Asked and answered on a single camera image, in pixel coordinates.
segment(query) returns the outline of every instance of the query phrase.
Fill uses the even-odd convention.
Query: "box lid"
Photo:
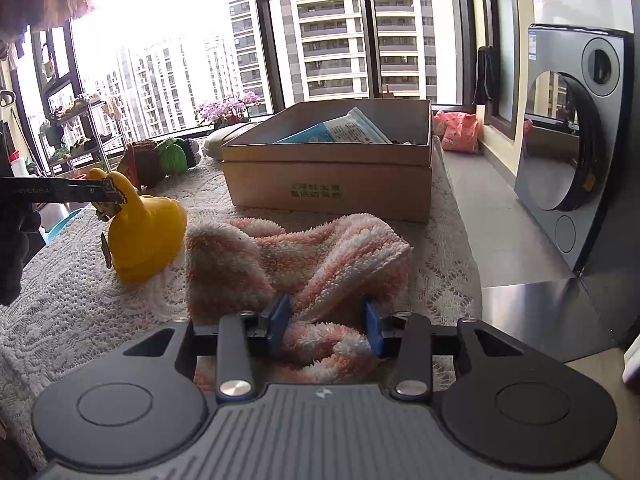
[[[389,139],[400,144],[273,144],[358,107]],[[222,146],[226,161],[356,162],[431,164],[431,104],[428,100],[341,99],[301,102]]]

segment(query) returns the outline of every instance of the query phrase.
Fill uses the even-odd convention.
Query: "white lace tablecloth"
[[[180,200],[189,222],[255,216],[294,231],[335,218],[235,208],[222,170],[210,158],[164,180],[155,194]],[[455,324],[464,314],[480,317],[478,268],[437,139],[429,223],[388,223],[413,247],[412,274],[398,310],[427,314],[436,324]],[[24,269],[20,298],[0,307],[0,418],[38,466],[45,461],[31,429],[31,407],[42,389],[185,313],[184,255],[160,275],[126,289],[106,268],[100,250],[100,233],[107,227],[91,206],[85,208]],[[434,368],[434,386],[445,388],[454,379],[450,359],[439,359]]]

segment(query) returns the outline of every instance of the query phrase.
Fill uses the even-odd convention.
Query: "cardboard box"
[[[400,144],[273,144],[357,106]],[[431,104],[344,99],[297,103],[222,146],[234,205],[426,222],[431,204]]]

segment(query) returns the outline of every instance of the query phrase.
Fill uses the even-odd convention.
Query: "white bottle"
[[[24,157],[20,156],[20,153],[13,152],[9,157],[9,161],[11,162],[11,171],[14,172],[14,176],[29,176]]]

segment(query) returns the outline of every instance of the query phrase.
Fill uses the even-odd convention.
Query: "sky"
[[[83,78],[104,76],[114,53],[167,36],[200,31],[230,36],[227,0],[95,0],[96,9],[73,22]]]

